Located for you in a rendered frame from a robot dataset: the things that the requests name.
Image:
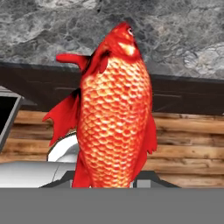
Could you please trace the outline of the white rounded object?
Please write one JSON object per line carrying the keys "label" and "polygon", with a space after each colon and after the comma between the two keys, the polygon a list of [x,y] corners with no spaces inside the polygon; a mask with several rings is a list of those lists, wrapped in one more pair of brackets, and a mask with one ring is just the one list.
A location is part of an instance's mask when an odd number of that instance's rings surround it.
{"label": "white rounded object", "polygon": [[58,140],[47,153],[46,161],[16,161],[0,164],[0,188],[42,188],[75,171],[79,152],[76,132]]}

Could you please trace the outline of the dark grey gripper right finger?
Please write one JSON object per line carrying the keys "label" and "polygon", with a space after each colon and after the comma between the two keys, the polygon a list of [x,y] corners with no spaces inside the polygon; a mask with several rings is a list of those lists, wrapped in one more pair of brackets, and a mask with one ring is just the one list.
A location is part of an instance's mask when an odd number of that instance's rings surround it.
{"label": "dark grey gripper right finger", "polygon": [[141,171],[131,183],[132,188],[155,188],[155,187],[174,187],[178,188],[168,181],[161,179],[154,171]]}

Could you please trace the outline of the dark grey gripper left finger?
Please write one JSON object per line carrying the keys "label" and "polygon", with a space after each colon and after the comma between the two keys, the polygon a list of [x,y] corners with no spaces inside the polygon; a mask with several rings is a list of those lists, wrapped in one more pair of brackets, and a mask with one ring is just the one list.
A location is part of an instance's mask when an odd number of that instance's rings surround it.
{"label": "dark grey gripper left finger", "polygon": [[42,188],[51,188],[51,187],[58,187],[58,186],[64,186],[64,187],[71,187],[71,181],[74,178],[74,171],[67,171],[61,179],[57,179],[51,183],[48,183],[46,185],[42,185]]}

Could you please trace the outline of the red orange fish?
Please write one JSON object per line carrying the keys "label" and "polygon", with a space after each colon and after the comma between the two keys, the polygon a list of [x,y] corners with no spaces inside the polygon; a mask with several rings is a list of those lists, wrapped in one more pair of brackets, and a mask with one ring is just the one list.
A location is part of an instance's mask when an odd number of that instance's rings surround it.
{"label": "red orange fish", "polygon": [[45,115],[52,143],[76,130],[73,187],[129,187],[158,146],[151,79],[132,27],[118,24],[92,55],[60,53],[56,60],[81,71],[79,87]]}

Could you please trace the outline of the dark brown cupboard run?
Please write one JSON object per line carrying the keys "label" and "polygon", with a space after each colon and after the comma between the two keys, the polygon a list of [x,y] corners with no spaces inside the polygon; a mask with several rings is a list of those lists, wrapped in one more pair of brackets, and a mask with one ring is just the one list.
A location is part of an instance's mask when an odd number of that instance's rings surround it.
{"label": "dark brown cupboard run", "polygon": [[[224,116],[224,80],[162,74],[153,74],[150,79],[155,112]],[[23,109],[46,112],[75,90],[80,81],[76,67],[0,61],[0,86],[23,96]]]}

